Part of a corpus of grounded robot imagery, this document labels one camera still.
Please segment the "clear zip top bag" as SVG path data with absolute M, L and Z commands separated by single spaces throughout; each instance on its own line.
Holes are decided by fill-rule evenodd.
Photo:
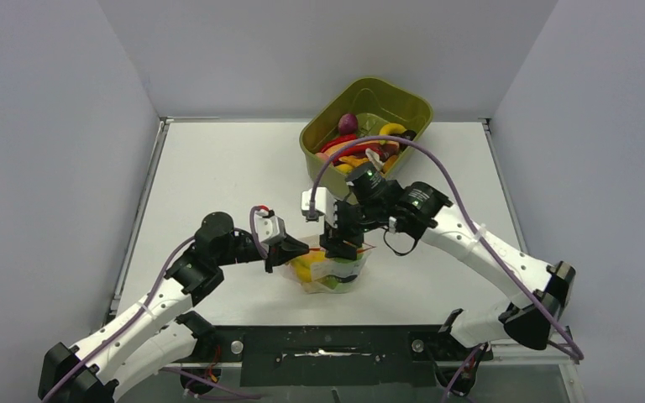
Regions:
M 303 243 L 307 243 L 310 247 L 310 252 L 313 250 L 322 250 L 318 242 L 318 236 L 306 236 L 301 239 Z M 356 285 L 359 283 L 360 275 L 365 267 L 368 257 L 376 249 L 376 246 L 363 243 L 361 248 L 358 248 L 358 254 L 356 260 L 346 260 L 346 259 L 325 259 L 323 262 L 314 263 L 311 266 L 312 272 L 312 282 L 302 283 L 300 282 L 295 273 L 292 270 L 292 267 L 287 263 L 280 269 L 281 275 L 298 284 L 304 292 L 307 294 L 317 294 L 317 293 L 326 293 L 326 294 L 344 294 L 353 290 Z M 339 277 L 347 277 L 350 275 L 357 275 L 357 279 L 351 283 L 343 284 L 339 286 L 336 290 L 329 290 L 321 284 L 321 279 L 326 275 L 336 275 Z

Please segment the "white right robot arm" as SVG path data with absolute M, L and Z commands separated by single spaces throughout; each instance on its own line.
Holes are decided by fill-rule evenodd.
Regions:
M 452 311 L 438 336 L 443 354 L 457 359 L 478 344 L 506 338 L 533 350 L 549 345 L 569 304 L 576 277 L 572 265 L 550 264 L 513 248 L 466 220 L 458 203 L 425 182 L 403 187 L 366 163 L 353 170 L 347 185 L 355 204 L 322 186 L 302 194 L 304 217 L 325 220 L 321 243 L 331 256 L 351 258 L 367 232 L 384 228 L 453 256 L 506 296 L 481 313 Z

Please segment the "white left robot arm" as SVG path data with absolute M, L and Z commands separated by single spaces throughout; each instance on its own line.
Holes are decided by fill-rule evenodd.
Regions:
M 165 261 L 152 288 L 93 334 L 45 355 L 43 402 L 114 402 L 161 367 L 211 347 L 213 325 L 193 309 L 224 279 L 223 267 L 261 261 L 266 271 L 307 254 L 273 212 L 253 214 L 249 231 L 226 212 L 206 215 Z

